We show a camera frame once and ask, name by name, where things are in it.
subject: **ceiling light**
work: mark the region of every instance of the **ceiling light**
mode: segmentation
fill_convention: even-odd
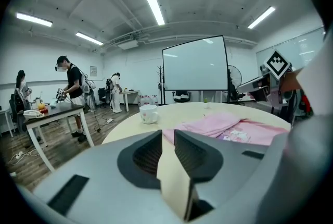
[[[203,39],[205,42],[209,43],[209,44],[212,44],[213,42],[209,39]]]
[[[178,57],[177,55],[169,55],[169,54],[163,54],[164,56],[170,56],[170,57]]]
[[[268,17],[272,12],[274,12],[275,8],[270,6],[263,14],[259,16],[250,26],[249,29],[253,29],[256,25],[258,25],[261,21],[263,21],[266,17]]]
[[[162,16],[162,12],[160,10],[160,7],[157,3],[157,0],[147,0],[148,1],[148,4],[150,5],[150,8],[157,20],[157,24],[158,25],[164,25],[164,19],[163,19],[163,16]]]
[[[45,26],[48,26],[48,27],[52,26],[51,21],[47,21],[47,20],[44,20],[44,19],[41,19],[41,18],[29,16],[29,15],[22,14],[22,13],[16,13],[16,17],[19,18],[19,19],[23,19],[23,20],[26,20],[26,21],[38,23],[38,24],[45,25]]]
[[[86,39],[86,40],[88,40],[88,41],[91,41],[91,42],[93,42],[93,43],[96,43],[96,44],[98,44],[98,45],[103,45],[103,43],[102,42],[100,42],[100,41],[98,41],[98,40],[95,40],[95,39],[93,39],[93,38],[91,38],[91,37],[88,37],[87,35],[84,35],[84,34],[82,34],[81,32],[78,32],[77,34],[75,34],[76,36],[79,36],[79,37],[81,37],[81,38],[84,38],[84,39]]]
[[[305,55],[305,54],[309,54],[309,53],[313,53],[314,51],[309,51],[309,52],[304,52],[304,53],[300,53],[299,55]]]

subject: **pink cloth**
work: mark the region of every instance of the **pink cloth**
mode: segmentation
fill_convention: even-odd
[[[221,140],[263,145],[270,145],[275,135],[288,132],[283,128],[249,119],[240,119],[230,113],[218,113],[196,121],[184,122],[176,126],[175,129],[191,131]],[[171,143],[174,143],[175,129],[163,130],[164,136]]]

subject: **hair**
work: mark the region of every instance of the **hair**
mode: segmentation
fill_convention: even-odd
[[[67,56],[62,55],[62,56],[60,56],[60,57],[58,58],[58,60],[57,60],[57,64],[58,64],[58,63],[62,63],[64,60],[65,60],[67,63],[69,63],[69,60],[68,60]]]
[[[20,70],[16,76],[16,88],[19,89],[21,87],[21,81],[23,77],[25,77],[25,73],[23,70]]]

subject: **white table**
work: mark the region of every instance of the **white table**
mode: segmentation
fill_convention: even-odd
[[[134,93],[136,93],[136,97],[138,97],[139,91],[127,91],[127,92],[121,92],[121,93],[119,93],[120,95],[124,95],[124,104],[126,104],[126,111],[127,112],[129,111],[129,101],[127,99],[127,96],[129,94],[134,94]]]
[[[204,115],[218,112],[233,113],[241,118],[249,118],[265,124],[290,130],[290,124],[277,116],[246,106],[209,103],[204,109],[203,103],[177,103],[158,107],[159,120],[154,124],[143,124],[140,114],[135,114],[117,125],[103,143],[130,137],[136,134],[174,128],[184,121],[201,119]],[[168,205],[183,217],[189,190],[189,177],[174,153],[174,145],[164,137],[163,153],[159,160],[157,178],[161,181],[162,195]]]
[[[15,128],[14,128],[14,123],[12,122],[11,117],[10,117],[10,115],[9,115],[9,114],[10,114],[10,109],[7,109],[7,110],[1,110],[1,111],[0,111],[0,115],[2,115],[2,114],[4,114],[5,117],[6,117],[7,127],[8,127],[8,130],[9,130],[10,136],[13,138],[14,136],[12,135],[11,130],[12,130],[12,129],[15,130]]]
[[[44,161],[46,166],[52,172],[54,172],[55,169],[51,165],[51,163],[49,162],[49,160],[45,156],[41,146],[39,145],[39,143],[36,139],[36,136],[33,132],[33,128],[38,128],[38,131],[39,131],[39,134],[40,134],[42,140],[47,145],[47,142],[46,142],[46,140],[45,140],[45,138],[42,134],[42,130],[40,128],[41,125],[56,121],[56,120],[61,119],[61,118],[66,118],[67,124],[69,126],[69,130],[70,130],[70,132],[72,132],[71,127],[69,125],[68,117],[72,116],[72,115],[75,115],[75,114],[80,114],[82,128],[84,130],[84,133],[87,136],[87,140],[88,140],[88,143],[89,143],[90,147],[93,147],[94,143],[93,143],[93,140],[90,136],[87,123],[85,121],[85,117],[84,117],[84,113],[83,113],[84,106],[73,105],[71,103],[59,103],[59,104],[57,104],[56,108],[50,108],[50,106],[47,106],[47,108],[48,108],[48,113],[46,113],[43,118],[30,119],[30,120],[26,121],[25,123],[27,125],[27,130],[28,130],[29,136],[30,136],[37,152],[39,153],[40,157],[42,158],[42,160]]]

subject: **air conditioner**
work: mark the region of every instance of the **air conditioner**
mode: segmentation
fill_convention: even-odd
[[[139,45],[138,45],[137,40],[132,40],[132,41],[128,41],[128,42],[125,42],[125,43],[117,44],[117,46],[119,48],[122,48],[123,50],[127,50],[127,49],[138,47]]]

